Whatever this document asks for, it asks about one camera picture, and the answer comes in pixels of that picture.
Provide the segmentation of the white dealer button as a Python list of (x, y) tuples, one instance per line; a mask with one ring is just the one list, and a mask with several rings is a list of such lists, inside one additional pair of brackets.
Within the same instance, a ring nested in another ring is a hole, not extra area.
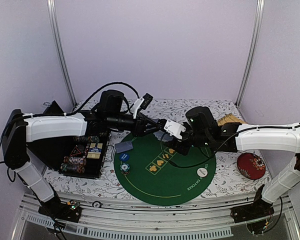
[(204, 167), (200, 167), (197, 169), (197, 175), (201, 178), (204, 178), (208, 175), (208, 171), (206, 168)]

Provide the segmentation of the blue small blind button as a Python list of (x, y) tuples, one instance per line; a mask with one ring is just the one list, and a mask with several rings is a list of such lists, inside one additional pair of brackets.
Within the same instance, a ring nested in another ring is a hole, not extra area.
[(119, 160), (122, 162), (127, 162), (130, 159), (130, 155), (128, 153), (121, 153), (119, 156)]

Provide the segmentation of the blue playing card deck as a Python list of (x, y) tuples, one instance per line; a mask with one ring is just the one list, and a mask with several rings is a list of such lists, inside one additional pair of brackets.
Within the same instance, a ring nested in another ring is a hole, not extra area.
[(160, 141), (162, 140), (163, 142), (170, 142), (173, 140), (173, 137), (170, 136), (168, 133), (165, 133), (161, 130), (156, 131), (153, 133), (153, 135)]

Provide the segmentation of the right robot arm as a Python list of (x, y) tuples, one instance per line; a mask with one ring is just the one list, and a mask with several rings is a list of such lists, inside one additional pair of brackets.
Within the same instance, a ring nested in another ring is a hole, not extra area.
[(251, 125), (227, 122), (218, 125), (208, 107), (194, 107), (185, 114), (186, 122), (168, 119), (163, 131), (173, 137), (168, 145), (182, 155), (190, 147), (207, 147), (217, 152), (249, 150), (294, 153), (290, 163), (270, 182), (260, 187), (248, 213), (259, 218), (281, 195), (300, 182), (300, 122), (286, 125)]

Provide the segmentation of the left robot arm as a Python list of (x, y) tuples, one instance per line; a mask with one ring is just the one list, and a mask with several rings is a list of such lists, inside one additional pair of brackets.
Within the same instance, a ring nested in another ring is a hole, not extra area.
[(101, 93), (99, 102), (90, 110), (79, 107), (71, 113), (58, 110), (23, 114), (19, 109), (11, 112), (1, 136), (3, 161), (45, 203), (45, 209), (53, 217), (64, 213), (64, 205), (58, 201), (53, 187), (31, 163), (27, 144), (45, 140), (61, 147), (70, 137), (96, 136), (109, 129), (129, 131), (137, 137), (164, 129), (165, 119), (153, 120), (140, 112), (152, 101), (151, 95), (139, 97), (125, 111), (122, 110), (124, 101), (126, 98), (122, 92), (110, 89)]

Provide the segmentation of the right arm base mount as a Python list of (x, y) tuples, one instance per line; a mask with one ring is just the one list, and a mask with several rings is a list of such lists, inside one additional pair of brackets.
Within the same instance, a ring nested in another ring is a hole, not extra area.
[[(264, 187), (265, 185), (263, 184), (258, 188), (252, 203), (230, 209), (230, 216), (233, 218), (235, 223), (272, 216), (274, 213), (273, 204), (262, 200), (262, 190)], [(257, 221), (254, 223), (248, 223), (247, 229), (253, 235), (260, 235), (266, 232), (268, 225), (269, 220)]]

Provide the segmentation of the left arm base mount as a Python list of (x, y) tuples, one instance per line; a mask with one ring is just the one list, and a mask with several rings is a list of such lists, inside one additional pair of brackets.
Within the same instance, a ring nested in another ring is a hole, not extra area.
[(52, 199), (46, 202), (40, 199), (38, 201), (40, 203), (38, 212), (51, 217), (53, 220), (64, 220), (73, 223), (78, 223), (80, 220), (83, 209), (78, 201), (70, 200), (63, 203), (56, 193), (54, 193)]

